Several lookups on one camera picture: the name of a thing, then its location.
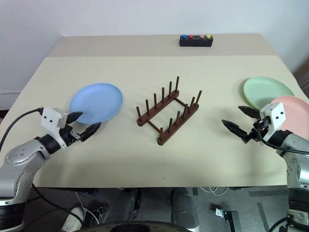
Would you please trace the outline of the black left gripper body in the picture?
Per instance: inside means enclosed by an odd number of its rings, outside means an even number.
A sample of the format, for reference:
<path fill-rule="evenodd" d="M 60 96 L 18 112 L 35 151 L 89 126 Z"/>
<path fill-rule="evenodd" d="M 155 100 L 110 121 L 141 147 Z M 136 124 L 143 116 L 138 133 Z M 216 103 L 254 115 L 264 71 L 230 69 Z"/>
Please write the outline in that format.
<path fill-rule="evenodd" d="M 64 128 L 60 129 L 59 134 L 66 146 L 70 146 L 76 141 L 83 142 L 81 135 L 73 132 L 73 127 L 70 125 L 66 125 Z"/>

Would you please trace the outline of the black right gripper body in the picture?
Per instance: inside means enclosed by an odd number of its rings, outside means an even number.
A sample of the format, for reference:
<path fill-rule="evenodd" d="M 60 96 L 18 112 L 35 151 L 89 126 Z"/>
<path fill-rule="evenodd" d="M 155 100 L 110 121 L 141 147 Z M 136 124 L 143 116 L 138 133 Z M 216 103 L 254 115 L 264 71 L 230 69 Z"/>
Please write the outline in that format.
<path fill-rule="evenodd" d="M 269 126 L 269 118 L 265 117 L 264 119 L 258 120 L 254 122 L 253 128 L 249 132 L 249 134 L 245 135 L 242 138 L 242 141 L 246 144 L 250 140 L 254 140 L 256 142 L 261 142 L 261 138 L 263 138 L 268 132 Z"/>

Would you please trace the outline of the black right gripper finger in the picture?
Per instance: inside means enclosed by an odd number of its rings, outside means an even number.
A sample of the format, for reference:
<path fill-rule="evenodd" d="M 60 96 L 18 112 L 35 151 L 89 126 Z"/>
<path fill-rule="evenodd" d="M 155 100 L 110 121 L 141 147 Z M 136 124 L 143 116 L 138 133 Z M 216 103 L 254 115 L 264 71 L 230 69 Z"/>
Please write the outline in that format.
<path fill-rule="evenodd" d="M 238 125 L 231 121 L 227 121 L 222 119 L 223 125 L 234 135 L 238 136 L 241 139 L 244 139 L 248 134 L 244 130 L 242 130 Z"/>
<path fill-rule="evenodd" d="M 247 116 L 255 119 L 261 119 L 260 111 L 248 106 L 238 106 L 238 108 Z"/>

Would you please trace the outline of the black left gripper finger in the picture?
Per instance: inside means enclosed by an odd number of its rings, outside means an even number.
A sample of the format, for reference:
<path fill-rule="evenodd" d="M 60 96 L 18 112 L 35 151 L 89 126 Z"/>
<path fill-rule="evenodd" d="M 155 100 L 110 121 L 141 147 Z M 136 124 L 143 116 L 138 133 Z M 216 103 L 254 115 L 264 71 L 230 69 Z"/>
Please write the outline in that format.
<path fill-rule="evenodd" d="M 67 115 L 66 124 L 69 125 L 76 121 L 83 113 L 82 112 L 72 112 Z"/>
<path fill-rule="evenodd" d="M 80 141 L 81 142 L 86 141 L 88 138 L 90 138 L 92 135 L 96 133 L 96 131 L 100 128 L 100 126 L 101 126 L 101 122 L 98 122 L 98 123 L 92 124 L 89 127 L 87 127 L 84 132 L 79 134 Z"/>

